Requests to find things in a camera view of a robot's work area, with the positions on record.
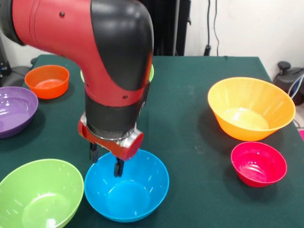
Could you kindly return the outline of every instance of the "white wall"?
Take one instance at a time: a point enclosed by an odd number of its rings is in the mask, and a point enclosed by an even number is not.
[[[186,55],[203,55],[207,44],[208,0],[192,0]],[[220,56],[259,56],[273,77],[277,62],[304,66],[304,1],[218,0],[217,35]],[[215,0],[211,0],[211,54],[216,54],[214,37]]]
[[[2,33],[0,36],[11,67],[31,66],[31,59],[47,53],[30,46],[20,46],[6,38]]]

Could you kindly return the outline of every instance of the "light green bowl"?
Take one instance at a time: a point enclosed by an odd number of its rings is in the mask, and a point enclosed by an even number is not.
[[[82,73],[81,70],[80,70],[80,77],[81,77],[81,80],[83,82],[85,82],[84,74]],[[153,80],[153,77],[154,77],[154,67],[153,67],[153,64],[152,64],[151,65],[151,70],[150,70],[150,75],[149,75],[149,82],[151,82]]]
[[[83,193],[83,178],[72,164],[56,159],[27,163],[0,182],[0,227],[62,228]]]

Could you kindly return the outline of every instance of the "blue bowl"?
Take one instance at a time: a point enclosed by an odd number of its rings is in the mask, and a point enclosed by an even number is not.
[[[85,196],[91,206],[116,222],[135,222],[150,215],[164,200],[169,174],[155,155],[138,150],[124,163],[122,177],[114,177],[116,158],[107,153],[85,177]]]

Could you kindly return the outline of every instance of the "pink bowl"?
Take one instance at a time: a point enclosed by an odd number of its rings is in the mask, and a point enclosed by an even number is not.
[[[244,142],[231,153],[233,168],[248,186],[260,188],[280,181],[287,173],[284,157],[261,142]]]

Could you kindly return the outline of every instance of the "green tablecloth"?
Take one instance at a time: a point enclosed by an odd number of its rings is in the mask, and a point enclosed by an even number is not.
[[[34,67],[58,64],[70,73],[62,97],[39,102],[33,123],[19,135],[0,140],[0,180],[29,161],[57,158],[74,164],[83,177],[91,162],[89,145],[78,135],[84,88],[76,64],[40,56]],[[290,124],[263,142],[277,148],[288,164],[276,185],[244,185],[230,162],[240,141],[218,126],[207,102],[217,81],[232,76],[269,80],[256,57],[155,57],[155,77],[138,120],[145,133],[142,148],[167,166],[170,188],[159,208],[146,219],[120,224],[94,211],[85,196],[68,228],[287,228],[304,226],[304,144]]]

